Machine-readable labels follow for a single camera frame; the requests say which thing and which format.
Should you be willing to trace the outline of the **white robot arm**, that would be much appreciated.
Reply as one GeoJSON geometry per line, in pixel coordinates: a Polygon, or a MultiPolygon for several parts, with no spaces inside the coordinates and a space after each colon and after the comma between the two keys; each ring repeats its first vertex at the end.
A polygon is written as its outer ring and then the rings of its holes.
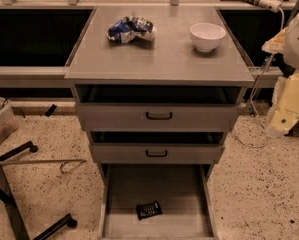
{"type": "Polygon", "coordinates": [[[299,121],[299,12],[286,28],[263,44],[262,50],[282,54],[284,63],[295,69],[288,78],[278,78],[267,115],[266,134],[282,137],[299,121]]]}

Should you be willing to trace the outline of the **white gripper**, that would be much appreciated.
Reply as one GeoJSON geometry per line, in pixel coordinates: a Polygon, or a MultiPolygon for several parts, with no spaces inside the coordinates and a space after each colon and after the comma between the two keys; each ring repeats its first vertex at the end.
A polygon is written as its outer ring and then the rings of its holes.
{"type": "MultiPolygon", "coordinates": [[[[282,29],[266,41],[262,50],[271,54],[282,54],[287,29],[282,29]]],[[[280,138],[289,133],[299,120],[299,70],[290,77],[279,77],[275,86],[274,110],[267,117],[265,132],[269,137],[280,138]]]]}

